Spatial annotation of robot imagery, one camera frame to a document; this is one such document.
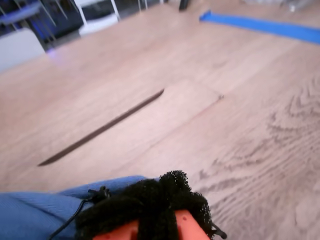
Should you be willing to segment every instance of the black cable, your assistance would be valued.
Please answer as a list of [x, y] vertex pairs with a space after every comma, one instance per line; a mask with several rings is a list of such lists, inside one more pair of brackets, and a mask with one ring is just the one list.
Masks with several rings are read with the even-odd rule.
[[81, 201], [78, 209], [75, 211], [75, 213], [70, 217], [61, 227], [59, 227], [57, 230], [55, 230], [48, 238], [48, 240], [52, 240], [55, 236], [57, 236], [63, 229], [65, 229], [74, 219], [75, 217], [81, 212], [82, 208], [84, 207], [85, 203], [88, 202], [88, 199], [84, 199]]
[[76, 216], [81, 212], [81, 210], [84, 208], [85, 203], [92, 202], [93, 204], [97, 204], [98, 202], [111, 197], [110, 190], [107, 189], [105, 186], [100, 187], [99, 191], [89, 189], [88, 193], [91, 193], [92, 196], [90, 198], [83, 199], [80, 202], [80, 205], [79, 205], [78, 209], [75, 211], [75, 213], [61, 227], [59, 227], [57, 230], [55, 230], [49, 236], [48, 240], [52, 240], [63, 229], [65, 229], [76, 218]]

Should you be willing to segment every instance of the blue jeans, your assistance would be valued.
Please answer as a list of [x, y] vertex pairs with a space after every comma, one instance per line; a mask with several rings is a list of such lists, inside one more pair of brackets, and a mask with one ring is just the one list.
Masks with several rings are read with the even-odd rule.
[[[112, 194], [143, 179], [143, 176], [128, 176], [58, 193], [0, 193], [0, 239], [45, 240], [75, 213], [82, 199], [89, 196], [88, 189], [98, 191], [101, 186], [106, 186]], [[86, 203], [83, 209], [90, 206]], [[72, 222], [55, 239], [72, 240], [75, 232], [75, 223]]]

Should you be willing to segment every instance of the white furniture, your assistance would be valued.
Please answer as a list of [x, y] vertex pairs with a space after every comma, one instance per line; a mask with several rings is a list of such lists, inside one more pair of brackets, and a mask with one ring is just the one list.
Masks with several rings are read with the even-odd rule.
[[22, 28], [0, 37], [0, 73], [45, 53], [36, 35]]
[[115, 0], [109, 0], [112, 3], [114, 13], [110, 14], [108, 16], [95, 19], [95, 20], [89, 20], [87, 21], [83, 12], [83, 7], [96, 4], [100, 2], [101, 0], [74, 0], [75, 5], [78, 7], [79, 13], [81, 15], [83, 26], [79, 29], [80, 36], [94, 33], [97, 31], [100, 31], [102, 29], [105, 29], [111, 25], [116, 24], [119, 19], [119, 12], [115, 3]]

